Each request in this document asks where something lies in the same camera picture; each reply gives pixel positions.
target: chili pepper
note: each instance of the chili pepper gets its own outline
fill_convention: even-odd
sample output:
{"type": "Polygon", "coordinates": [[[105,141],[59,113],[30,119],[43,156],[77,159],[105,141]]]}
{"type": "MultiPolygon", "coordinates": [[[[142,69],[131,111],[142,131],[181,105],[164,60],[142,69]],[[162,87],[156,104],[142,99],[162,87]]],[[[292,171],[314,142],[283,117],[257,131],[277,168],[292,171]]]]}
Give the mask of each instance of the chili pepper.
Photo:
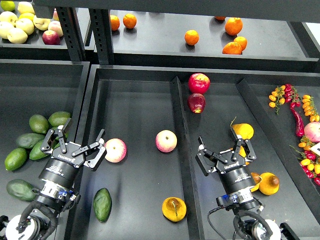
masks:
{"type": "Polygon", "coordinates": [[[302,137],[303,135],[305,135],[304,122],[296,110],[294,110],[293,108],[290,108],[290,110],[295,118],[295,135],[297,135],[298,137],[302,137]]]}

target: black tray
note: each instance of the black tray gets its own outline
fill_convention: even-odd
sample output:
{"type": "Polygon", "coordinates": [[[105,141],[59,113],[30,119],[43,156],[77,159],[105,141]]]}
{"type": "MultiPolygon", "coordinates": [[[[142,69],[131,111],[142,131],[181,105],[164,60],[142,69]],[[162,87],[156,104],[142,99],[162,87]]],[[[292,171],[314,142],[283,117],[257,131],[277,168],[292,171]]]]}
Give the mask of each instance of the black tray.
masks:
{"type": "MultiPolygon", "coordinates": [[[[4,160],[18,146],[16,139],[31,133],[29,118],[41,114],[48,118],[57,111],[72,113],[69,140],[77,141],[78,121],[89,72],[88,62],[2,60],[0,59],[0,215],[11,220],[20,215],[29,204],[7,193],[7,183],[14,179],[25,180],[39,189],[44,182],[38,179],[48,157],[26,163],[15,171],[6,171],[4,160]]],[[[67,215],[61,215],[61,226],[67,215]]],[[[58,231],[65,229],[58,226],[58,231]]]]}
{"type": "MultiPolygon", "coordinates": [[[[280,178],[277,194],[254,194],[266,204],[262,216],[275,219],[277,224],[287,222],[301,239],[317,239],[319,219],[301,196],[299,191],[303,189],[295,186],[265,129],[237,90],[237,83],[245,77],[266,75],[272,80],[277,78],[276,73],[202,71],[212,84],[205,94],[204,112],[193,114],[186,105],[187,81],[199,69],[92,66],[83,103],[83,111],[88,114],[79,124],[83,141],[93,141],[104,128],[104,139],[122,139],[128,153],[122,163],[103,161],[97,172],[83,170],[77,182],[82,198],[69,214],[66,226],[72,228],[70,239],[220,239],[210,228],[207,213],[225,192],[216,173],[204,177],[195,155],[199,135],[215,152],[232,147],[229,125],[235,116],[237,123],[250,123],[255,130],[252,145],[258,159],[249,165],[250,170],[272,172],[280,178]],[[160,153],[154,143],[163,129],[175,131],[178,138],[178,147],[170,154],[160,153]],[[106,223],[99,223],[93,212],[93,197],[100,188],[108,188],[112,197],[106,223]],[[170,196],[183,198],[187,204],[186,218],[175,224],[161,212],[163,200],[170,196]],[[294,211],[297,206],[299,216],[294,211]]],[[[232,238],[233,218],[233,213],[225,210],[211,216],[227,239],[232,238]]]]}
{"type": "Polygon", "coordinates": [[[313,65],[311,62],[316,61],[316,56],[308,55],[304,48],[315,43],[310,40],[302,45],[299,36],[286,21],[242,18],[243,28],[238,36],[247,38],[248,44],[242,55],[230,55],[222,54],[223,47],[235,38],[225,32],[229,17],[218,21],[213,16],[123,10],[111,10],[110,14],[120,19],[119,30],[112,32],[117,65],[214,66],[215,69],[304,72],[307,66],[313,65]],[[134,29],[127,29],[122,23],[127,13],[137,18],[134,29]],[[184,36],[188,30],[199,33],[200,39],[195,46],[185,42],[184,36]]]}

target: black surface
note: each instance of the black surface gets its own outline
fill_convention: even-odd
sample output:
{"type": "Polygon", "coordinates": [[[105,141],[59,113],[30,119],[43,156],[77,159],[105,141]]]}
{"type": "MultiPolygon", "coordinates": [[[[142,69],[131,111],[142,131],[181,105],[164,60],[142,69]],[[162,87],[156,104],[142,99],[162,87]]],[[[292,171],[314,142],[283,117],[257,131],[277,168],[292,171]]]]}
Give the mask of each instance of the black surface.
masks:
{"type": "Polygon", "coordinates": [[[34,0],[40,6],[80,7],[90,9],[117,9],[155,13],[239,16],[252,19],[273,19],[294,22],[320,23],[317,14],[319,3],[316,0],[287,1],[279,0],[270,4],[267,0],[245,0],[235,3],[232,0],[118,0],[118,1],[83,1],[73,0],[34,0]]]}
{"type": "MultiPolygon", "coordinates": [[[[35,161],[28,159],[21,168],[6,171],[6,156],[17,148],[15,141],[19,135],[32,132],[29,118],[33,114],[48,118],[57,111],[71,112],[73,125],[69,139],[74,140],[88,70],[89,64],[85,62],[0,60],[0,212],[10,220],[20,215],[29,203],[10,196],[6,190],[7,183],[22,179],[42,189],[44,182],[38,176],[48,157],[35,161]]],[[[62,216],[61,223],[67,219],[66,215],[62,216]]]]}
{"type": "MultiPolygon", "coordinates": [[[[216,198],[225,192],[219,176],[213,173],[205,177],[194,157],[199,135],[203,136],[207,147],[213,151],[232,147],[234,139],[229,132],[229,124],[235,116],[236,123],[250,123],[255,130],[251,142],[257,160],[249,165],[249,169],[258,173],[272,172],[280,179],[280,190],[276,194],[265,196],[258,191],[254,194],[266,204],[262,216],[275,219],[277,224],[288,223],[301,239],[318,239],[319,224],[299,193],[299,190],[303,191],[300,189],[303,186],[299,185],[297,189],[264,133],[267,130],[262,130],[236,87],[244,77],[257,79],[258,83],[277,81],[279,78],[293,79],[294,82],[312,79],[311,76],[319,77],[317,74],[203,69],[211,79],[211,86],[205,93],[207,104],[204,112],[196,115],[186,105],[189,95],[186,82],[191,73],[199,72],[199,69],[133,66],[95,68],[97,66],[92,68],[89,78],[88,89],[91,93],[86,95],[88,98],[83,105],[89,112],[84,115],[86,123],[80,121],[79,131],[84,131],[85,136],[89,134],[89,140],[93,140],[100,129],[105,128],[104,139],[122,139],[128,152],[122,163],[104,161],[97,172],[84,169],[80,188],[82,201],[75,211],[71,239],[188,239],[190,225],[186,219],[172,224],[161,213],[165,196],[182,197],[188,193],[193,193],[195,197],[195,208],[188,210],[197,216],[200,239],[220,239],[210,228],[207,213],[217,206],[216,198]],[[171,154],[163,154],[154,144],[157,132],[175,129],[178,117],[177,113],[172,112],[168,82],[175,76],[182,82],[180,93],[185,116],[184,111],[181,114],[186,134],[184,151],[191,151],[188,173],[180,172],[182,168],[179,166],[179,159],[185,153],[181,155],[177,148],[171,154]],[[159,164],[159,161],[165,161],[165,165],[159,164]],[[192,192],[184,189],[183,176],[186,174],[190,174],[191,183],[195,184],[191,184],[192,192]],[[109,189],[112,197],[111,215],[104,224],[97,221],[92,211],[93,196],[103,187],[109,189]]],[[[211,215],[213,225],[227,239],[232,238],[233,218],[233,213],[225,210],[211,215]]]]}
{"type": "MultiPolygon", "coordinates": [[[[244,98],[248,102],[249,106],[252,109],[253,114],[258,119],[261,124],[261,127],[266,131],[266,134],[269,139],[273,139],[272,145],[279,155],[281,161],[286,166],[288,173],[290,174],[295,185],[300,189],[301,195],[304,200],[307,202],[309,208],[313,212],[314,216],[320,222],[320,212],[318,206],[314,205],[314,199],[320,198],[320,187],[314,184],[314,182],[307,178],[304,174],[302,168],[297,161],[299,155],[294,152],[289,145],[294,146],[299,151],[303,152],[302,148],[298,147],[300,138],[295,135],[296,121],[289,109],[289,106],[284,105],[280,107],[279,114],[274,113],[274,109],[270,108],[268,103],[269,99],[266,94],[273,91],[276,87],[275,83],[279,85],[284,83],[295,83],[295,87],[298,90],[298,93],[303,96],[305,94],[314,96],[315,106],[318,106],[319,101],[319,87],[317,85],[319,81],[319,76],[313,78],[300,79],[299,82],[289,80],[279,80],[276,82],[270,82],[269,85],[263,84],[254,84],[252,79],[245,78],[240,84],[240,89],[247,88],[248,93],[250,93],[251,98],[255,99],[255,104],[252,104],[252,101],[248,101],[249,97],[244,93],[244,98]]],[[[301,115],[304,125],[307,125],[310,121],[309,118],[304,116],[304,111],[302,107],[296,108],[296,111],[301,115]]]]}

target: orange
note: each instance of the orange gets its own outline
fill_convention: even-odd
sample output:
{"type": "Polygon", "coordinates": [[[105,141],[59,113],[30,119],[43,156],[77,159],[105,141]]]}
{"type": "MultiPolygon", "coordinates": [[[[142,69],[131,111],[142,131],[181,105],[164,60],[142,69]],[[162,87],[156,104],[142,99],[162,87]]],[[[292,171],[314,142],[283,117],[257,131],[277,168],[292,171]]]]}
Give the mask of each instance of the orange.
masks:
{"type": "Polygon", "coordinates": [[[248,41],[244,36],[237,36],[233,41],[240,44],[242,51],[246,49],[248,41]]]}
{"type": "Polygon", "coordinates": [[[110,15],[111,30],[117,31],[120,27],[120,20],[116,15],[110,15]]]}
{"type": "Polygon", "coordinates": [[[195,45],[199,41],[199,34],[196,30],[189,30],[184,35],[184,40],[188,45],[195,45]]]}
{"type": "Polygon", "coordinates": [[[137,24],[137,18],[135,15],[128,13],[123,17],[123,24],[128,29],[133,29],[137,24]]]}
{"type": "Polygon", "coordinates": [[[242,30],[243,23],[240,17],[230,17],[225,23],[224,29],[230,36],[235,36],[242,30]]]}
{"type": "Polygon", "coordinates": [[[225,16],[214,16],[215,19],[219,20],[219,21],[223,21],[226,19],[225,16]]]}
{"type": "Polygon", "coordinates": [[[223,54],[238,54],[242,53],[242,47],[239,43],[232,41],[227,43],[222,50],[223,54]]]}

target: cable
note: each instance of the cable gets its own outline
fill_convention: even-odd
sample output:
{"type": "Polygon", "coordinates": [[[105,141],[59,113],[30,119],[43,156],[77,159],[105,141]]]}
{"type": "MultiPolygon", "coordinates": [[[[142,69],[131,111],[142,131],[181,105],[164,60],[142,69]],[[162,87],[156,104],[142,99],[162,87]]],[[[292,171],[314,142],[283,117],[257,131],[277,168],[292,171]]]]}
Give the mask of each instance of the cable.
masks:
{"type": "Polygon", "coordinates": [[[222,207],[222,206],[218,206],[217,208],[212,209],[211,211],[209,211],[208,214],[207,214],[207,216],[206,216],[206,219],[208,220],[211,228],[212,228],[223,240],[227,240],[220,232],[218,232],[218,230],[214,227],[214,225],[211,223],[210,218],[209,218],[210,214],[213,214],[214,212],[216,212],[216,211],[218,211],[218,210],[220,210],[220,209],[223,209],[223,207],[222,207]]]}

